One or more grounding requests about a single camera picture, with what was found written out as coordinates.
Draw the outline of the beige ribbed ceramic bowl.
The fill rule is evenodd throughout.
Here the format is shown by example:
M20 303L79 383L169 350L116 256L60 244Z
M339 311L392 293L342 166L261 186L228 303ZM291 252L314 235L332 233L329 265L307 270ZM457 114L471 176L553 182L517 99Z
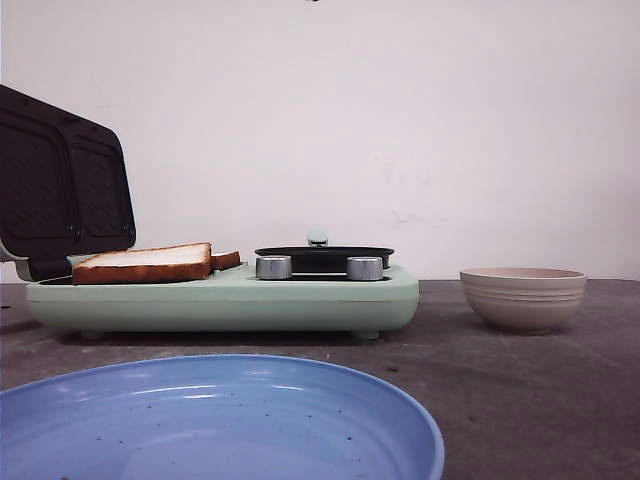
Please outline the beige ribbed ceramic bowl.
M531 267L475 267L459 272L471 309L488 325L548 332L569 322L581 305L587 275Z

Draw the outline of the breakfast maker hinged lid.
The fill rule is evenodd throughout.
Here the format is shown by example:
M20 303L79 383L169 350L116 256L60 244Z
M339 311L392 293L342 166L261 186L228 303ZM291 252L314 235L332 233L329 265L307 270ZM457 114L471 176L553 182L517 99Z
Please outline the breakfast maker hinged lid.
M136 225L111 129L1 88L1 259L25 281L68 277L77 256L126 250Z

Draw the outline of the right silver control knob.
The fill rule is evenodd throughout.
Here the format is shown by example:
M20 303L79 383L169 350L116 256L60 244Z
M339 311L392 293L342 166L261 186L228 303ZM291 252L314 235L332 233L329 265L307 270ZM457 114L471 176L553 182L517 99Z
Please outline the right silver control knob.
M380 281L384 278L382 258L375 256L348 257L346 275L351 281Z

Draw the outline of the blue ceramic plate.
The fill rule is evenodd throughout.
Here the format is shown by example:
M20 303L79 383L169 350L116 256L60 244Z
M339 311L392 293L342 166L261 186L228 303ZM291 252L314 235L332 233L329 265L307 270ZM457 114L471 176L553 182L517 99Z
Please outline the blue ceramic plate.
M416 400L319 361L147 360L1 395L5 479L438 479L444 463Z

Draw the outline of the left silver control knob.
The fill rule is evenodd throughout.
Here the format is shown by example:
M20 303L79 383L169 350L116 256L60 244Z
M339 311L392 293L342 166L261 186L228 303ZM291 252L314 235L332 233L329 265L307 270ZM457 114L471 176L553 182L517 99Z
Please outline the left silver control knob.
M287 280L293 275L288 255L266 255L256 259L256 277L260 280Z

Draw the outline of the mint green breakfast maker base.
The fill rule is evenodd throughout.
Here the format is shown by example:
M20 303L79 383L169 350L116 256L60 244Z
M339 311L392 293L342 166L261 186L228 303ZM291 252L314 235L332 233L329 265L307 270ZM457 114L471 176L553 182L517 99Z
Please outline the mint green breakfast maker base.
M68 277L28 285L44 325L82 332L351 331L375 338L413 317L419 286L397 265L380 281L345 274L260 280L251 264L201 280L75 285Z

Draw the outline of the black round frying pan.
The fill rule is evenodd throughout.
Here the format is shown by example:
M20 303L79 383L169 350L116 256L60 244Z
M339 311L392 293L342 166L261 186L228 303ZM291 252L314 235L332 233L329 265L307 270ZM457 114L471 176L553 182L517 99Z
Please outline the black round frying pan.
M306 246L276 246L255 250L259 257L290 257L292 272L295 274L345 274L349 257L379 257L386 269L394 252L394 249L388 247L330 245L324 231L310 231Z

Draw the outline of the silver control knob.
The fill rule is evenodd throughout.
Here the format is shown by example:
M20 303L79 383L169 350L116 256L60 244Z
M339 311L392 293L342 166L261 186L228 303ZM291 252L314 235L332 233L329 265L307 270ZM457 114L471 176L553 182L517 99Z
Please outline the silver control knob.
M346 275L351 281L380 281L384 278L382 258L375 256L348 257Z
M260 280L287 280L293 275L288 255L266 255L256 259L256 277Z

